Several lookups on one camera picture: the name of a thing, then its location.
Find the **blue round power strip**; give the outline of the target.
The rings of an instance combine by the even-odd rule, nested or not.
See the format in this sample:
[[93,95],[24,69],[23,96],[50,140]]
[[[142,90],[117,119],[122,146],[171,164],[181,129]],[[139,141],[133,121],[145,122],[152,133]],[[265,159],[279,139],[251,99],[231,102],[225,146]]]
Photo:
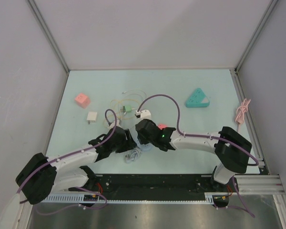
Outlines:
[[153,145],[148,144],[141,144],[138,140],[136,142],[136,147],[124,153],[124,162],[125,163],[132,163],[138,160],[143,152],[148,152],[153,148]]

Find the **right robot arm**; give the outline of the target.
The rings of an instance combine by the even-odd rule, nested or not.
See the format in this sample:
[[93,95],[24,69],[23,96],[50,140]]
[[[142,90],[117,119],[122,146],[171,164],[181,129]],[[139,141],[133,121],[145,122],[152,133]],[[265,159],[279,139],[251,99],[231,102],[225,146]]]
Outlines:
[[174,127],[160,129],[152,120],[143,119],[135,125],[139,143],[151,144],[162,150],[198,150],[216,155],[220,164],[210,179],[211,188],[222,191],[236,174],[244,174],[249,166],[252,144],[234,129],[224,126],[221,131],[205,135],[181,134]]

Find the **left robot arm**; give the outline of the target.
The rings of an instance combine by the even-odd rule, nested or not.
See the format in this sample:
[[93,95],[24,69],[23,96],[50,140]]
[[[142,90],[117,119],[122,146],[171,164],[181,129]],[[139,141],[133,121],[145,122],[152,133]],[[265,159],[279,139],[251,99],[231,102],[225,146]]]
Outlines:
[[32,205],[64,189],[95,191],[97,177],[89,165],[108,158],[111,153],[123,153],[136,147],[137,137],[129,129],[118,126],[73,154],[55,159],[43,153],[35,154],[16,177],[16,183]]

